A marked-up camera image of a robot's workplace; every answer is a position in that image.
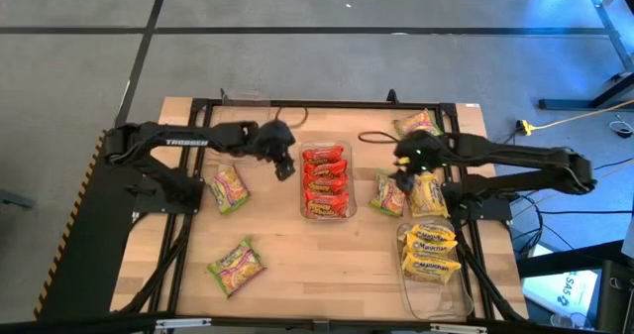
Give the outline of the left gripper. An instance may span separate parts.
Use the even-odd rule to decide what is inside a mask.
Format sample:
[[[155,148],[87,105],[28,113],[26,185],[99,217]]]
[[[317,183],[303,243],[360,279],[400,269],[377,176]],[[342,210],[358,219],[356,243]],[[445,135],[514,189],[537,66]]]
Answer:
[[[262,124],[250,138],[246,154],[258,159],[274,159],[276,177],[285,181],[295,174],[294,161],[289,161],[289,148],[295,138],[285,122],[272,120]]]

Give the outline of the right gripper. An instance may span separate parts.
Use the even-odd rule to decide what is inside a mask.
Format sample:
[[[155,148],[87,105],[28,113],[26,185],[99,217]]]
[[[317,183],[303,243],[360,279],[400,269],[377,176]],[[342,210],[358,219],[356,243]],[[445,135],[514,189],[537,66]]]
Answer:
[[[416,185],[416,176],[409,173],[422,173],[445,167],[447,160],[447,142],[443,135],[436,136],[427,131],[413,131],[396,143],[394,165],[397,171],[393,178],[399,181],[399,189],[410,193]]]

